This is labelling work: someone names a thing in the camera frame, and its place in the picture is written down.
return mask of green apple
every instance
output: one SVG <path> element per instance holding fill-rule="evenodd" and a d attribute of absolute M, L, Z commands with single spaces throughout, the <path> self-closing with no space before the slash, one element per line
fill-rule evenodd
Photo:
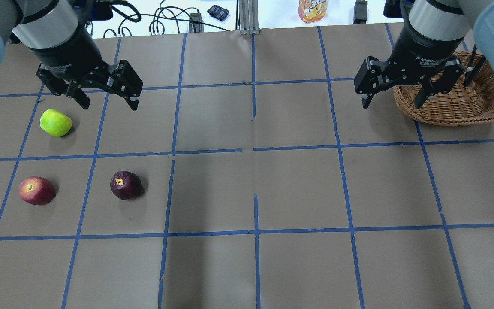
<path fill-rule="evenodd" d="M 51 108 L 41 115 L 39 126 L 50 135 L 61 137 L 70 131 L 72 120 L 65 114 Z"/>

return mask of blue tape grid line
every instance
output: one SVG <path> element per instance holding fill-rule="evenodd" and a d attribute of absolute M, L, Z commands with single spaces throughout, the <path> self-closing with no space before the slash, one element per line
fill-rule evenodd
<path fill-rule="evenodd" d="M 114 64 L 117 63 L 117 56 L 119 55 L 119 49 L 121 47 L 121 38 L 117 41 L 117 48 L 114 55 Z M 77 246 L 79 245 L 79 240 L 81 236 L 81 227 L 83 226 L 83 219 L 85 216 L 85 207 L 87 206 L 87 201 L 89 199 L 90 192 L 90 184 L 93 180 L 94 167 L 96 165 L 96 158 L 98 155 L 98 147 L 100 145 L 100 137 L 102 136 L 102 128 L 104 127 L 104 117 L 106 116 L 106 108 L 108 108 L 108 99 L 110 98 L 110 94 L 106 94 L 106 98 L 104 99 L 104 106 L 102 106 L 102 115 L 100 115 L 100 123 L 98 125 L 98 134 L 96 135 L 96 143 L 94 144 L 94 152 L 93 152 L 93 160 L 90 166 L 89 178 L 87 181 L 87 187 L 85 189 L 85 196 L 83 200 L 83 206 L 81 207 L 81 214 L 79 217 L 79 222 L 77 223 L 77 231 L 74 239 L 74 248 L 72 249 L 72 255 L 70 258 L 70 266 L 68 268 L 68 274 L 66 276 L 66 285 L 64 286 L 64 293 L 62 297 L 62 305 L 61 309 L 65 309 L 66 301 L 68 297 L 68 291 L 70 290 L 70 282 L 71 276 L 74 271 L 74 262 L 77 254 Z"/>
<path fill-rule="evenodd" d="M 165 274 L 165 262 L 167 260 L 167 241 L 169 239 L 169 219 L 171 217 L 171 199 L 173 194 L 173 179 L 175 177 L 175 161 L 171 161 L 171 172 L 169 176 L 169 191 L 167 192 L 167 209 L 165 211 L 165 229 L 162 235 L 163 248 L 161 250 L 161 267 L 159 272 L 159 289 L 157 292 L 157 307 L 161 309 L 163 301 L 163 275 Z"/>
<path fill-rule="evenodd" d="M 251 35 L 251 83 L 252 83 L 252 88 L 253 88 L 253 116 L 251 120 L 255 119 L 256 117 L 256 66 L 255 66 L 255 35 Z"/>
<path fill-rule="evenodd" d="M 390 44 L 392 45 L 392 49 L 394 48 L 394 41 L 392 39 L 392 33 L 390 33 L 390 27 L 388 23 L 386 23 L 386 32 L 388 33 L 388 38 L 390 39 Z M 434 191 L 434 197 L 436 199 L 436 204 L 441 216 L 441 225 L 443 226 L 443 231 L 445 232 L 445 239 L 447 240 L 447 246 L 449 247 L 449 254 L 451 255 L 451 261 L 453 262 L 453 268 L 455 269 L 455 275 L 457 276 L 457 283 L 459 286 L 459 290 L 461 292 L 462 301 L 464 303 L 464 307 L 466 309 L 470 309 L 470 305 L 468 303 L 468 298 L 466 296 L 466 292 L 464 290 L 464 284 L 462 282 L 461 272 L 458 268 L 457 258 L 455 256 L 455 249 L 453 248 L 453 243 L 451 242 L 451 235 L 449 234 L 449 229 L 447 228 L 447 220 L 445 219 L 445 215 L 443 214 L 443 209 L 441 207 L 441 200 L 439 192 L 437 192 L 437 186 L 434 179 L 434 174 L 432 172 L 432 166 L 430 164 L 430 160 L 428 158 L 428 152 L 426 150 L 426 144 L 424 142 L 422 132 L 420 131 L 420 126 L 417 121 L 413 121 L 415 128 L 417 129 L 417 135 L 420 142 L 420 147 L 422 148 L 424 160 L 426 162 L 426 167 L 428 170 L 428 176 L 430 177 L 432 183 L 432 189 Z"/>
<path fill-rule="evenodd" d="M 354 78 L 331 78 L 331 82 L 344 82 L 354 80 Z M 275 84 L 302 84 L 306 82 L 326 82 L 327 79 L 302 79 L 302 80 L 277 80 L 270 82 L 232 82 L 227 84 L 201 84 L 201 85 L 181 85 L 182 89 L 186 88 L 211 88 L 211 87 L 236 87 L 245 85 L 275 85 Z M 178 89 L 178 86 L 156 86 L 156 87 L 143 87 L 143 91 L 150 90 L 165 90 L 165 89 Z M 86 94 L 102 93 L 103 90 L 84 90 Z M 35 97 L 39 94 L 0 94 L 0 98 L 9 97 Z M 41 96 L 52 96 L 50 92 L 43 92 Z"/>
<path fill-rule="evenodd" d="M 352 219 L 352 211 L 349 203 L 349 194 L 348 194 L 348 184 L 346 181 L 346 173 L 344 171 L 344 161 L 343 161 L 343 151 L 342 144 L 340 142 L 340 135 L 337 128 L 337 116 L 335 114 L 335 103 L 333 100 L 333 89 L 331 88 L 331 77 L 329 75 L 329 64 L 327 62 L 327 53 L 325 52 L 325 44 L 323 43 L 323 35 L 321 33 L 321 27 L 317 26 L 317 31 L 319 35 L 319 42 L 321 44 L 321 51 L 323 53 L 323 63 L 325 65 L 325 76 L 327 77 L 327 89 L 329 91 L 329 102 L 331 103 L 331 115 L 333 117 L 333 128 L 335 130 L 335 138 L 337 139 L 337 150 L 339 153 L 339 165 L 340 165 L 340 173 L 343 181 L 343 190 L 344 190 L 344 198 L 346 201 L 346 211 L 348 213 L 348 226 L 350 231 L 350 240 L 352 244 L 352 256 L 355 270 L 355 281 L 357 283 L 357 291 L 359 294 L 359 305 L 361 309 L 365 309 L 365 301 L 363 299 L 363 287 L 361 284 L 361 274 L 359 273 L 359 262 L 357 258 L 357 247 L 355 245 L 355 228 L 353 225 Z"/>
<path fill-rule="evenodd" d="M 494 139 L 469 139 L 465 141 L 425 141 L 426 145 L 455 145 L 465 143 L 494 143 Z M 341 148 L 360 148 L 360 147 L 390 147 L 390 146 L 412 146 L 420 145 L 420 142 L 389 142 L 389 143 L 353 143 L 342 144 Z M 256 147 L 253 151 L 276 151 L 276 150 L 301 150 L 301 149 L 326 149 L 338 148 L 337 145 L 313 145 L 313 146 L 283 146 L 283 147 Z M 227 149 L 203 149 L 203 150 L 184 150 L 176 151 L 175 155 L 195 155 L 199 153 L 223 153 L 223 152 L 241 152 L 241 148 Z M 163 152 L 130 152 L 130 153 L 106 153 L 98 154 L 98 158 L 114 158 L 114 157 L 145 157 L 145 156 L 169 156 L 172 151 Z M 70 159 L 92 159 L 92 154 L 67 155 L 67 156 L 41 156 L 41 157 L 15 157 L 15 158 L 0 158 L 1 161 L 36 161 L 36 160 L 70 160 Z"/>
<path fill-rule="evenodd" d="M 184 71 L 184 52 L 186 51 L 186 34 L 182 39 L 182 54 L 180 57 L 180 71 L 178 73 L 178 88 L 177 88 L 177 105 L 175 108 L 175 125 L 173 127 L 173 149 L 172 155 L 177 152 L 177 130 L 178 130 L 178 112 L 180 111 L 180 96 L 182 93 L 182 72 Z"/>
<path fill-rule="evenodd" d="M 413 230 L 441 230 L 447 229 L 488 229 L 494 228 L 494 223 L 468 223 L 448 225 L 405 225 L 390 227 L 355 227 L 355 232 L 363 233 L 370 231 L 413 231 Z M 125 238 L 163 238 L 163 237 L 210 237 L 230 235 L 256 235 L 274 233 L 350 233 L 349 227 L 326 227 L 305 229 L 266 229 L 266 230 L 229 230 L 229 231 L 206 231 L 206 232 L 178 232 L 178 233 L 116 233 L 81 235 L 80 239 L 125 239 Z M 17 240 L 74 240 L 75 235 L 44 235 L 44 236 L 0 236 L 0 241 Z"/>
<path fill-rule="evenodd" d="M 41 93 L 43 92 L 43 88 L 44 88 L 43 85 L 41 85 L 41 88 L 39 89 L 39 93 L 37 94 L 36 103 L 34 104 L 32 114 L 30 115 L 30 122 L 28 123 L 28 128 L 26 129 L 26 133 L 24 134 L 24 139 L 22 139 L 22 145 L 20 146 L 20 151 L 18 153 L 18 158 L 22 157 L 22 153 L 24 152 L 24 147 L 26 146 L 26 140 L 28 139 L 28 135 L 30 133 L 30 129 L 32 128 L 33 118 L 36 115 L 37 107 L 39 106 L 39 98 L 41 97 Z M 7 190 L 5 192 L 5 196 L 4 196 L 3 201 L 1 203 L 1 208 L 0 208 L 0 222 L 1 222 L 1 218 L 3 216 L 3 211 L 5 210 L 5 205 L 6 205 L 7 199 L 9 198 L 10 189 L 12 187 L 12 183 L 14 182 L 14 178 L 16 176 L 16 171 L 18 170 L 18 164 L 19 163 L 20 163 L 20 161 L 16 161 L 16 163 L 14 164 L 14 169 L 12 170 L 12 174 L 10 176 L 9 184 L 7 185 Z"/>
<path fill-rule="evenodd" d="M 255 286 L 256 286 L 256 309 L 261 308 L 260 299 L 260 245 L 259 245 L 259 196 L 253 197 L 255 209 Z"/>

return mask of black connector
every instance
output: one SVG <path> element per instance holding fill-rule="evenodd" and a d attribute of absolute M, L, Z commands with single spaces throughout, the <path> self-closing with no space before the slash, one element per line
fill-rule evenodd
<path fill-rule="evenodd" d="M 365 24 L 367 22 L 367 1 L 355 0 L 353 7 L 353 24 Z"/>
<path fill-rule="evenodd" d="M 188 26 L 188 33 L 202 33 L 203 22 L 202 14 L 199 12 L 193 12 L 190 14 L 190 26 Z"/>

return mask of white background surface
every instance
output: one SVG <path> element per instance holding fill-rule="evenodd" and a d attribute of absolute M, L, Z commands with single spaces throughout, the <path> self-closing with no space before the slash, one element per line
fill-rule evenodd
<path fill-rule="evenodd" d="M 263 28 L 292 28 L 306 26 L 327 26 L 327 25 L 349 25 L 353 23 L 353 7 L 355 0 L 328 0 L 329 6 L 325 17 L 315 23 L 306 24 L 298 17 L 298 0 L 259 0 L 259 26 Z M 141 13 L 153 14 L 159 7 L 161 0 L 129 0 Z M 398 23 L 401 19 L 386 18 L 383 16 L 385 0 L 367 0 L 368 12 L 367 23 Z M 230 11 L 230 16 L 224 22 L 209 16 L 207 10 L 217 4 Z M 204 23 L 223 27 L 228 30 L 235 29 L 235 0 L 165 0 L 162 6 L 178 6 L 180 8 L 188 8 L 190 6 L 198 8 L 202 13 Z M 132 10 L 125 6 L 117 6 L 126 14 L 133 14 Z M 178 17 L 179 19 L 188 19 L 185 14 Z M 104 31 L 108 28 L 114 29 L 117 32 L 117 27 L 123 18 L 114 12 L 114 18 L 108 21 L 95 21 L 93 37 L 100 38 Z M 152 18 L 143 16 L 143 20 L 139 23 L 131 23 L 126 21 L 123 25 L 131 30 L 133 36 L 150 35 L 148 25 Z M 165 33 L 178 33 L 176 23 L 171 20 L 162 20 L 165 24 Z M 187 22 L 179 22 L 180 32 L 188 31 Z M 221 31 L 219 29 L 204 26 L 204 32 Z"/>

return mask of apple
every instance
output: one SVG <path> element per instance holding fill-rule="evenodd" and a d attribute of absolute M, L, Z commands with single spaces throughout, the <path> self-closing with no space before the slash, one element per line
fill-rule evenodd
<path fill-rule="evenodd" d="M 114 174 L 110 188 L 112 193 L 121 200 L 132 200 L 144 193 L 141 179 L 136 174 L 125 170 Z"/>
<path fill-rule="evenodd" d="M 24 179 L 18 187 L 22 201 L 32 205 L 45 205 L 54 197 L 54 187 L 49 180 L 33 176 Z"/>
<path fill-rule="evenodd" d="M 39 126 L 54 137 L 61 137 L 72 128 L 72 120 L 65 114 L 51 108 L 41 115 Z"/>

